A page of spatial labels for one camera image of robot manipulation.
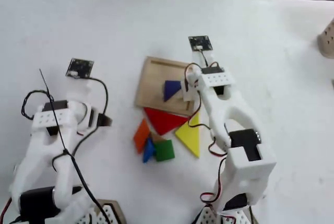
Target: red triangle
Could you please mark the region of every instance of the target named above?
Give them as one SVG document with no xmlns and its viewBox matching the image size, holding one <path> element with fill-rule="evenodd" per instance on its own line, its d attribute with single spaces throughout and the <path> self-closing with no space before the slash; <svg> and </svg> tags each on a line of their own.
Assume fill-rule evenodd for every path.
<svg viewBox="0 0 334 224">
<path fill-rule="evenodd" d="M 188 118 L 165 113 L 152 108 L 144 108 L 148 119 L 158 134 L 164 135 L 170 130 L 183 125 Z"/>
</svg>

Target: red wire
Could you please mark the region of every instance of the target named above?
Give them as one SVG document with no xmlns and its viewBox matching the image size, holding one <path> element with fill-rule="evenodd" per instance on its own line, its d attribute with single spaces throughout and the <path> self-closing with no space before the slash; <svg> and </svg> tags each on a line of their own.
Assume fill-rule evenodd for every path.
<svg viewBox="0 0 334 224">
<path fill-rule="evenodd" d="M 216 200 L 218 200 L 219 196 L 220 196 L 220 193 L 221 193 L 221 181 L 220 181 L 220 169 L 221 169 L 221 166 L 223 165 L 223 161 L 226 160 L 226 157 L 223 158 L 220 163 L 219 163 L 219 169 L 218 169 L 218 192 L 217 192 L 217 195 L 214 199 L 211 199 L 211 200 L 204 200 L 202 197 L 204 195 L 214 195 L 214 193 L 210 193 L 210 192 L 205 192 L 205 193 L 201 193 L 200 195 L 200 200 L 203 202 L 203 203 L 214 203 Z"/>
<path fill-rule="evenodd" d="M 224 157 L 224 156 L 228 155 L 227 152 L 224 153 L 224 154 L 219 154 L 219 153 L 217 153 L 217 152 L 212 151 L 212 150 L 211 150 L 211 147 L 212 147 L 215 143 L 216 143 L 216 137 L 213 138 L 213 142 L 208 146 L 208 150 L 209 150 L 209 152 L 210 152 L 212 155 L 217 156 L 217 157 Z"/>
<path fill-rule="evenodd" d="M 1 216 L 0 216 L 0 224 L 4 223 L 4 216 L 5 216 L 5 213 L 7 212 L 10 204 L 11 204 L 11 198 L 9 198 L 9 200 L 7 201 L 7 204 L 4 207 L 4 210 L 2 210 L 2 213 L 1 213 Z"/>
<path fill-rule="evenodd" d="M 218 62 L 213 62 L 213 63 L 211 63 L 210 66 L 212 66 L 213 64 L 217 64 L 217 66 L 219 66 Z M 186 74 L 187 74 L 187 70 L 188 70 L 188 68 L 189 68 L 191 65 L 196 65 L 196 66 L 198 66 L 199 68 L 201 68 L 201 67 L 200 67 L 198 64 L 196 64 L 196 63 L 190 63 L 190 64 L 188 64 L 187 67 L 184 69 L 184 78 L 185 78 L 186 82 L 188 82 L 188 80 L 187 80 L 187 76 L 186 76 Z M 198 95 L 199 95 L 199 106 L 198 106 L 197 110 L 196 110 L 196 111 L 195 111 L 195 112 L 188 118 L 188 126 L 189 126 L 189 127 L 205 126 L 208 130 L 211 130 L 211 128 L 210 128 L 209 126 L 207 126 L 206 124 L 203 124 L 203 123 L 201 123 L 201 124 L 197 124 L 197 125 L 190 125 L 190 121 L 191 121 L 191 119 L 196 115 L 196 113 L 200 110 L 200 108 L 201 108 L 201 106 L 202 106 L 202 99 L 201 99 L 200 92 L 197 91 L 197 93 L 198 93 Z M 214 151 L 211 150 L 211 147 L 212 147 L 215 143 L 216 143 L 216 138 L 214 137 L 214 138 L 213 138 L 213 142 L 208 146 L 208 150 L 209 150 L 209 152 L 210 152 L 212 155 L 217 156 L 217 157 L 224 157 L 224 156 L 226 156 L 227 153 L 225 153 L 225 154 L 219 154 L 219 153 L 216 153 L 216 152 L 214 152 Z M 216 195 L 216 197 L 215 197 L 214 199 L 209 200 L 209 201 L 206 201 L 206 200 L 204 200 L 202 197 L 205 196 L 205 195 L 211 195 L 211 196 L 213 196 L 214 193 L 210 193 L 210 192 L 204 192 L 204 193 L 201 193 L 201 195 L 200 195 L 199 198 L 200 198 L 200 200 L 201 200 L 203 203 L 211 204 L 211 203 L 215 202 L 216 200 L 218 200 L 218 198 L 219 198 L 219 196 L 220 196 L 220 193 L 221 193 L 220 169 L 221 169 L 221 166 L 222 166 L 223 161 L 224 161 L 225 159 L 226 159 L 226 157 L 223 158 L 223 159 L 220 161 L 220 163 L 219 163 L 219 168 L 218 168 L 218 192 L 217 192 L 217 195 Z"/>
<path fill-rule="evenodd" d="M 233 219 L 233 224 L 236 224 L 236 218 L 234 216 L 222 215 L 222 217 Z"/>
</svg>

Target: wire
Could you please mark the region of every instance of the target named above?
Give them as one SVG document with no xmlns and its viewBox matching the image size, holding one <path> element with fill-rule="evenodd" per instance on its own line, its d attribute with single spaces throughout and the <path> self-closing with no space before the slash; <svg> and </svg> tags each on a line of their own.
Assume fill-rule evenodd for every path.
<svg viewBox="0 0 334 224">
<path fill-rule="evenodd" d="M 191 65 L 196 65 L 196 66 L 198 66 L 199 68 L 201 68 L 201 67 L 200 67 L 198 64 L 196 64 L 196 63 L 190 63 L 190 64 L 188 64 L 188 65 L 186 66 L 186 68 L 184 69 L 184 78 L 185 78 L 185 81 L 186 81 L 186 82 L 188 82 L 188 80 L 187 80 L 187 76 L 186 76 L 187 69 L 188 69 Z M 201 98 L 201 95 L 200 95 L 200 91 L 197 91 L 197 93 L 198 93 L 198 95 L 199 95 L 199 105 L 198 105 L 198 108 L 196 109 L 196 111 L 195 111 L 195 112 L 188 118 L 188 126 L 189 126 L 189 127 L 205 126 L 205 127 L 210 131 L 211 128 L 210 128 L 208 125 L 203 124 L 203 123 L 196 124 L 196 125 L 190 125 L 190 121 L 191 121 L 191 119 L 196 115 L 196 113 L 199 112 L 199 110 L 200 110 L 200 108 L 201 108 L 201 106 L 202 106 L 202 98 Z M 212 200 L 208 200 L 208 201 L 203 199 L 203 196 L 206 196 L 206 195 L 214 196 L 214 193 L 211 193 L 211 192 L 204 192 L 204 193 L 202 193 L 202 194 L 200 195 L 200 197 L 199 197 L 200 200 L 201 200 L 203 203 L 206 203 L 206 204 L 214 203 L 214 202 L 219 198 L 219 196 L 220 196 L 220 194 L 221 194 L 222 186 L 221 186 L 221 181 L 220 181 L 220 170 L 221 170 L 221 166 L 222 166 L 222 164 L 223 164 L 223 162 L 224 162 L 224 160 L 226 159 L 226 156 L 227 156 L 227 153 L 225 153 L 225 154 L 218 154 L 218 153 L 216 153 L 216 152 L 214 152 L 214 151 L 211 150 L 211 147 L 212 147 L 215 143 L 216 143 L 216 137 L 213 138 L 213 142 L 208 146 L 208 150 L 209 150 L 209 152 L 210 152 L 211 154 L 217 156 L 217 157 L 221 157 L 221 158 L 224 157 L 224 158 L 223 158 L 223 159 L 220 161 L 220 163 L 219 163 L 219 168 L 218 168 L 218 192 L 217 192 L 215 198 L 212 199 Z"/>
<path fill-rule="evenodd" d="M 205 58 L 205 56 L 204 56 L 204 54 L 203 54 L 203 50 L 200 49 L 199 51 L 200 51 L 200 53 L 202 54 L 202 56 L 203 56 L 203 58 L 204 58 L 204 61 L 205 61 L 206 66 L 208 67 L 208 66 L 209 66 L 209 65 L 208 65 L 208 61 L 207 61 L 207 58 Z"/>
<path fill-rule="evenodd" d="M 208 150 L 212 155 L 217 156 L 217 157 L 224 157 L 224 156 L 228 155 L 227 152 L 224 153 L 224 154 L 219 154 L 217 152 L 212 151 L 211 147 L 213 147 L 214 144 L 216 144 L 216 137 L 213 138 L 213 142 L 208 146 Z"/>
<path fill-rule="evenodd" d="M 9 223 L 9 224 L 18 223 L 18 222 L 20 222 L 20 221 L 22 221 L 22 218 L 21 218 L 21 216 L 18 216 L 18 217 L 16 217 L 15 220 L 13 220 L 13 221 L 12 221 L 11 223 Z"/>
<path fill-rule="evenodd" d="M 21 108 L 21 114 L 22 114 L 24 117 L 26 117 L 27 119 L 31 120 L 31 121 L 33 120 L 34 115 L 33 115 L 33 116 L 29 116 L 29 115 L 26 114 L 26 104 L 27 104 L 27 102 L 28 102 L 29 97 L 30 97 L 33 93 L 43 93 L 43 94 L 47 95 L 47 91 L 44 91 L 44 90 L 34 90 L 34 91 L 31 91 L 31 92 L 29 92 L 29 93 L 27 94 L 27 96 L 26 96 L 25 99 L 23 100 L 23 104 L 22 104 L 22 108 Z"/>
<path fill-rule="evenodd" d="M 230 218 L 233 220 L 233 224 L 236 224 L 236 218 L 234 216 L 222 215 L 224 218 Z"/>
<path fill-rule="evenodd" d="M 211 204 L 211 203 L 214 203 L 216 200 L 218 200 L 219 196 L 220 196 L 220 193 L 221 193 L 221 189 L 222 189 L 222 186 L 221 186 L 221 181 L 220 181 L 220 170 L 221 170 L 221 166 L 223 165 L 223 161 L 226 160 L 226 157 L 223 158 L 220 163 L 219 163 L 219 168 L 218 168 L 218 192 L 215 196 L 214 199 L 211 199 L 211 200 L 205 200 L 203 199 L 203 196 L 205 195 L 211 195 L 211 196 L 214 196 L 214 193 L 211 193 L 211 192 L 205 192 L 205 193 L 201 193 L 200 195 L 200 200 L 203 202 L 203 203 L 206 203 L 206 204 Z"/>
<path fill-rule="evenodd" d="M 4 209 L 2 210 L 1 216 L 0 216 L 0 224 L 4 223 L 4 217 L 5 217 L 5 213 L 7 212 L 9 206 L 11 204 L 11 198 L 9 198 L 9 200 L 7 201 Z"/>
<path fill-rule="evenodd" d="M 252 211 L 252 206 L 249 206 L 249 214 L 250 214 L 250 222 L 252 224 L 254 224 L 254 215 L 253 215 L 253 211 Z"/>
<path fill-rule="evenodd" d="M 95 80 L 99 83 L 101 83 L 104 87 L 104 91 L 105 91 L 105 105 L 104 105 L 104 109 L 103 109 L 103 112 L 102 114 L 105 115 L 105 112 L 106 112 L 106 109 L 108 107 L 108 101 L 109 101 L 109 93 L 108 93 L 108 88 L 106 87 L 106 84 L 100 80 L 100 79 L 96 79 L 96 78 L 91 78 L 91 77 L 88 77 L 88 78 L 82 78 L 82 79 L 90 79 L 90 80 Z M 90 132 L 88 135 L 86 135 L 81 141 L 79 141 L 79 143 L 77 144 L 77 146 L 74 148 L 73 152 L 72 152 L 72 155 L 75 156 L 75 154 L 77 153 L 78 151 L 78 148 L 80 147 L 80 145 L 89 137 L 91 136 L 93 133 L 95 133 L 97 130 L 98 130 L 98 126 L 92 131 Z"/>
<path fill-rule="evenodd" d="M 44 79 L 44 76 L 42 74 L 42 71 L 40 70 L 40 73 L 41 73 L 41 76 L 43 78 L 43 81 L 44 81 L 44 84 L 46 86 L 46 91 L 47 91 L 47 96 L 49 98 L 49 101 L 50 101 L 50 105 L 51 105 L 51 108 L 52 108 L 52 111 L 53 111 L 53 115 L 55 117 L 55 121 L 56 121 L 56 125 L 57 125 L 57 128 L 58 128 L 58 133 L 59 133 L 59 136 L 61 138 L 61 141 L 62 141 L 62 144 L 63 144 L 63 147 L 64 147 L 64 151 L 63 151 L 63 155 L 69 155 L 71 157 L 71 160 L 72 160 L 72 163 L 73 163 L 73 166 L 75 168 L 75 170 L 77 171 L 78 173 L 78 176 L 80 178 L 80 181 L 84 187 L 84 189 L 86 190 L 87 194 L 89 195 L 89 197 L 91 198 L 91 200 L 97 205 L 97 207 L 99 208 L 99 210 L 101 211 L 102 215 L 105 217 L 105 220 L 108 224 L 111 224 L 106 212 L 104 211 L 104 209 L 102 208 L 102 206 L 100 205 L 100 203 L 96 200 L 96 198 L 94 197 L 94 195 L 92 194 L 91 190 L 88 188 L 88 185 L 87 183 L 85 182 L 84 180 L 84 177 L 82 176 L 82 173 L 79 169 L 79 166 L 74 158 L 74 156 L 72 154 L 69 153 L 68 149 L 65 147 L 65 144 L 64 144 L 64 140 L 63 140 L 63 136 L 62 136 L 62 132 L 61 132 L 61 128 L 58 124 L 58 120 L 57 120 L 57 116 L 56 116 L 56 112 L 54 110 L 54 107 L 53 107 L 53 100 L 51 99 L 51 96 L 50 96 L 50 91 L 49 91 L 49 88 L 46 84 L 46 81 Z"/>
<path fill-rule="evenodd" d="M 212 62 L 212 63 L 210 64 L 210 66 L 209 66 L 209 67 L 212 67 L 214 64 L 216 64 L 216 65 L 219 67 L 219 64 L 218 64 L 218 62 L 217 62 L 217 61 L 215 61 L 215 62 Z"/>
<path fill-rule="evenodd" d="M 105 114 L 106 109 L 107 109 L 107 107 L 108 107 L 108 102 L 109 102 L 109 93 L 108 93 L 108 88 L 106 87 L 106 84 L 105 84 L 102 80 L 100 80 L 100 79 L 96 79 L 96 78 L 92 78 L 92 77 L 88 77 L 88 78 L 80 78 L 80 79 L 90 79 L 90 80 L 95 80 L 95 81 L 97 81 L 97 82 L 99 82 L 99 83 L 101 83 L 101 84 L 103 85 L 104 90 L 105 90 L 105 105 L 104 105 L 104 109 L 103 109 L 102 114 Z"/>
<path fill-rule="evenodd" d="M 200 96 L 200 92 L 197 91 L 198 95 L 199 95 L 199 105 L 198 105 L 198 108 L 196 109 L 196 111 L 188 118 L 188 126 L 189 127 L 199 127 L 199 126 L 205 126 L 209 131 L 211 130 L 211 128 L 206 125 L 206 124 L 203 124 L 203 123 L 200 123 L 200 124 L 196 124 L 196 125 L 190 125 L 190 120 L 196 115 L 196 113 L 198 113 L 198 111 L 200 110 L 201 106 L 202 106 L 202 98 Z"/>
</svg>

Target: perforated white block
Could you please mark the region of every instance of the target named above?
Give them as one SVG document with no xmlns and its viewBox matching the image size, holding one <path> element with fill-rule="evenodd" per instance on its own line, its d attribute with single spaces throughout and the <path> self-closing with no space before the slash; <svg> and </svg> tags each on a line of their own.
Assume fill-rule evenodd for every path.
<svg viewBox="0 0 334 224">
<path fill-rule="evenodd" d="M 323 56 L 334 58 L 334 19 L 318 36 L 318 46 Z"/>
<path fill-rule="evenodd" d="M 234 223 L 233 218 L 225 217 L 232 216 L 236 219 Z M 210 207 L 204 207 L 200 213 L 196 224 L 251 224 L 243 211 L 233 211 L 225 213 L 225 215 L 217 215 Z"/>
<path fill-rule="evenodd" d="M 215 74 L 201 74 L 198 78 L 200 87 L 217 87 L 231 85 L 234 83 L 232 75 L 228 71 Z"/>
<path fill-rule="evenodd" d="M 110 223 L 112 224 L 119 224 L 115 217 L 115 213 L 111 206 L 104 205 L 103 210 L 105 211 L 106 215 L 109 218 Z M 86 214 L 84 217 L 82 217 L 77 223 L 75 224 L 108 224 L 103 217 L 103 214 L 100 212 L 98 215 L 93 210 L 93 208 L 90 210 L 88 214 Z"/>
<path fill-rule="evenodd" d="M 75 115 L 70 109 L 59 109 L 55 111 L 59 126 L 77 125 Z M 45 127 L 56 126 L 56 120 L 52 111 L 38 112 L 35 114 L 32 122 L 32 130 L 38 130 Z"/>
</svg>

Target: white mounting bracket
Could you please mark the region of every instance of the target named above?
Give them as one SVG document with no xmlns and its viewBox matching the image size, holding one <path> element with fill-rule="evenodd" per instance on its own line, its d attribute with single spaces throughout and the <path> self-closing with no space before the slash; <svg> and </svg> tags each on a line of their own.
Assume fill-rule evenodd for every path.
<svg viewBox="0 0 334 224">
<path fill-rule="evenodd" d="M 226 216 L 234 217 L 236 219 L 236 223 L 234 223 L 233 218 Z M 242 210 L 225 212 L 224 215 L 217 215 L 210 207 L 203 208 L 196 224 L 222 224 L 221 219 L 223 219 L 223 224 L 251 224 Z"/>
</svg>

